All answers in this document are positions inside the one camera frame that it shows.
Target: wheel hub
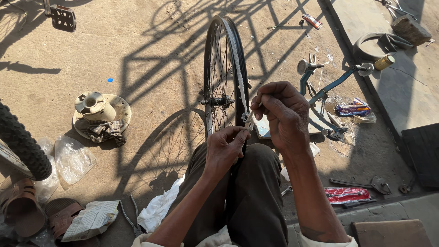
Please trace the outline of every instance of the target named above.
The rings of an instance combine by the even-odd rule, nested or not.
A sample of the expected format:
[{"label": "wheel hub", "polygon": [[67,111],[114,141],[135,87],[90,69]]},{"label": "wheel hub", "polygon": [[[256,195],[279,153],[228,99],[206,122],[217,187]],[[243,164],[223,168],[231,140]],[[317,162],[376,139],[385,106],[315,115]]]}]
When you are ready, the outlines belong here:
[{"label": "wheel hub", "polygon": [[201,100],[200,103],[202,105],[209,106],[222,106],[223,109],[227,109],[233,104],[235,100],[230,99],[230,97],[226,94],[223,94],[221,98],[209,98],[208,100]]}]

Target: dark trousers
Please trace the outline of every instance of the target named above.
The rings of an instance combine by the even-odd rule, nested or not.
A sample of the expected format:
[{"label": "dark trousers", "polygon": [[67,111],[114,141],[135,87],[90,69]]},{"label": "dark trousers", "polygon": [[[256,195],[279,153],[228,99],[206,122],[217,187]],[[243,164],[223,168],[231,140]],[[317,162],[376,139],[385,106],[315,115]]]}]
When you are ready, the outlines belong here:
[{"label": "dark trousers", "polygon": [[[206,151],[206,142],[195,149],[168,214],[201,177]],[[269,147],[247,146],[244,159],[232,166],[195,217],[183,240],[184,246],[196,246],[225,225],[232,242],[239,246],[287,246],[280,172],[279,158]]]}]

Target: blue wrapper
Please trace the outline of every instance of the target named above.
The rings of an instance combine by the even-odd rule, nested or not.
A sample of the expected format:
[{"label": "blue wrapper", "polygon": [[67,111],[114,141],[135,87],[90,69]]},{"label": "blue wrapper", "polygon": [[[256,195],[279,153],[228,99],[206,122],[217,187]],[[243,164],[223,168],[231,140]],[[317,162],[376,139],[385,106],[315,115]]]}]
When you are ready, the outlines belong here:
[{"label": "blue wrapper", "polygon": [[354,98],[352,105],[336,105],[338,113],[341,116],[368,115],[371,108],[364,101]]}]

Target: stone block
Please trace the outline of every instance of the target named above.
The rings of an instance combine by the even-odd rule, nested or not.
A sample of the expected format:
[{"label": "stone block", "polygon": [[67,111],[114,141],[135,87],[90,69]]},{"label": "stone block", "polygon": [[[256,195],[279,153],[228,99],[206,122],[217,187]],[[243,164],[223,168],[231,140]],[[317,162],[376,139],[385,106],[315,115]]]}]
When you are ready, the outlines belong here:
[{"label": "stone block", "polygon": [[396,35],[414,46],[422,45],[432,38],[432,35],[408,14],[399,17],[390,26]]}]

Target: red package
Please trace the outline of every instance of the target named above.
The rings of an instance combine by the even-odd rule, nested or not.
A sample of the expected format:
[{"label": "red package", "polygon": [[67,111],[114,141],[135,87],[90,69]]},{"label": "red package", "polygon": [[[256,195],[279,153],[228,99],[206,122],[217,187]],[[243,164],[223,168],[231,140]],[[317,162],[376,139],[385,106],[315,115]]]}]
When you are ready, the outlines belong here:
[{"label": "red package", "polygon": [[328,187],[324,189],[330,204],[353,203],[371,199],[369,192],[365,188]]}]

